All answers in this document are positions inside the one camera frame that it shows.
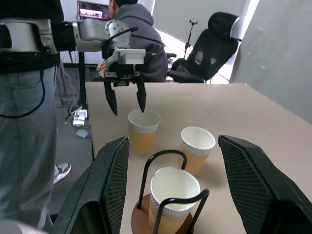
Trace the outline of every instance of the wire cup holder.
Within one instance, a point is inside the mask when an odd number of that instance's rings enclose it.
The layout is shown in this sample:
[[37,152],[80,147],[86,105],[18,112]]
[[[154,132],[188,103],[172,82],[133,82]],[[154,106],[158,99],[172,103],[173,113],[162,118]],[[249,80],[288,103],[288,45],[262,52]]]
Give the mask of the wire cup holder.
[[[186,155],[179,151],[179,150],[164,150],[164,151],[160,151],[154,155],[152,155],[146,162],[145,167],[144,167],[144,172],[143,172],[143,177],[142,177],[142,184],[141,184],[141,189],[140,189],[140,195],[139,195],[139,200],[138,200],[138,204],[136,205],[135,208],[137,209],[141,209],[142,208],[142,201],[143,201],[143,194],[144,194],[144,188],[145,188],[145,184],[146,184],[146,178],[147,178],[147,173],[148,173],[148,169],[151,165],[151,163],[158,158],[161,155],[167,155],[167,154],[178,154],[180,156],[183,157],[183,163],[181,166],[182,170],[185,170],[186,164],[187,164],[187,158]],[[201,191],[198,195],[191,197],[191,198],[167,198],[165,200],[163,200],[159,206],[158,212],[157,212],[157,218],[156,218],[156,222],[155,222],[155,228],[153,230],[153,234],[157,234],[158,229],[159,229],[159,225],[160,225],[160,221],[161,221],[161,217],[162,217],[162,213],[163,210],[165,208],[166,205],[169,204],[190,204],[190,203],[195,203],[201,200],[198,209],[196,210],[196,213],[192,219],[192,222],[190,224],[190,226],[188,227],[186,233],[187,234],[191,234],[193,233],[194,230],[194,225],[197,222],[197,219],[206,203],[206,200],[209,196],[209,190],[208,189],[204,189],[203,191]]]

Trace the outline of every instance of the sneaker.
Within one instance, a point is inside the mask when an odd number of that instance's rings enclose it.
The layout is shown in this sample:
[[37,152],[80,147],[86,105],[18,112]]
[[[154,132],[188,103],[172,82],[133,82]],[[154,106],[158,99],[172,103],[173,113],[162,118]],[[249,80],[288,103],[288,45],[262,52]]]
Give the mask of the sneaker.
[[69,163],[62,163],[56,165],[56,167],[58,168],[58,175],[54,177],[54,184],[64,179],[70,173],[72,165],[70,165]]

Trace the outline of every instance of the robotic arm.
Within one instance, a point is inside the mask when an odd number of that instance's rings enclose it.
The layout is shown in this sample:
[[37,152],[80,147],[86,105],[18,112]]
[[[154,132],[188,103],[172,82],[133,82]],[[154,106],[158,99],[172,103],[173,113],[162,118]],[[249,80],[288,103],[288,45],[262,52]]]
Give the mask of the robotic arm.
[[116,19],[99,21],[85,19],[74,22],[51,22],[49,19],[0,19],[0,54],[2,59],[36,59],[42,54],[57,54],[60,51],[102,52],[106,60],[106,99],[117,116],[117,101],[114,87],[138,87],[137,99],[144,112],[146,91],[135,65],[144,64],[145,50],[129,49],[131,32]]

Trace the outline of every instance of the table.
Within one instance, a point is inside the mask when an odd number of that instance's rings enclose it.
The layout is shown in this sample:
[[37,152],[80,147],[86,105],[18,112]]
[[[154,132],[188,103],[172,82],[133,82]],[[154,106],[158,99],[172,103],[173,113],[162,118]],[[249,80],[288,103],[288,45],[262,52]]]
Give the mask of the table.
[[[138,201],[146,160],[165,149],[179,149],[180,132],[187,126],[246,139],[262,147],[271,161],[312,200],[312,125],[253,90],[246,84],[205,85],[147,83],[146,108],[161,116],[155,144],[149,153],[129,156],[127,195],[121,234],[131,233],[131,213]],[[102,83],[86,83],[95,155],[108,142],[128,135],[128,113],[139,108],[137,87],[115,88],[118,116],[106,101]],[[145,194],[152,175],[162,167],[176,166],[177,156],[165,156],[152,163]],[[244,234],[240,216],[227,182],[221,149],[215,146],[203,170],[196,175],[210,196],[195,225],[195,234]]]

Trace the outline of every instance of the black sleeve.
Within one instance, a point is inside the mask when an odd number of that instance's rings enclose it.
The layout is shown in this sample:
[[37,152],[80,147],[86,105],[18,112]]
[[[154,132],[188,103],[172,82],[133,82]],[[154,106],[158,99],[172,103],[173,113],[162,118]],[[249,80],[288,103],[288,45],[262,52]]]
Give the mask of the black sleeve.
[[0,7],[0,19],[7,17],[64,20],[60,0],[4,0]]

